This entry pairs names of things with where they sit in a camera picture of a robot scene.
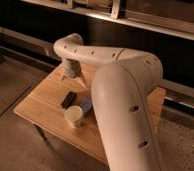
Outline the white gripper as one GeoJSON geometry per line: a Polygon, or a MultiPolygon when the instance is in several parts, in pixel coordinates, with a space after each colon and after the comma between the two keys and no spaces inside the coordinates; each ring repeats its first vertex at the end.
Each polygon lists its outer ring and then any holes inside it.
{"type": "Polygon", "coordinates": [[[64,59],[62,61],[62,68],[63,68],[63,75],[61,75],[60,82],[67,79],[67,77],[70,78],[76,78],[77,82],[83,86],[84,88],[87,87],[86,79],[83,74],[81,73],[81,66],[80,63],[76,60],[71,59],[64,59]]]}

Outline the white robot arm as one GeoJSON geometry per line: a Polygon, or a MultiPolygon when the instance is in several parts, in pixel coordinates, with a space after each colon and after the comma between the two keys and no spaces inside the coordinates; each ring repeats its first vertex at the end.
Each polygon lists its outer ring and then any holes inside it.
{"type": "Polygon", "coordinates": [[[95,117],[111,171],[167,171],[155,136],[147,96],[163,77],[152,53],[86,46],[73,33],[54,43],[62,59],[97,68],[91,96],[95,117]]]}

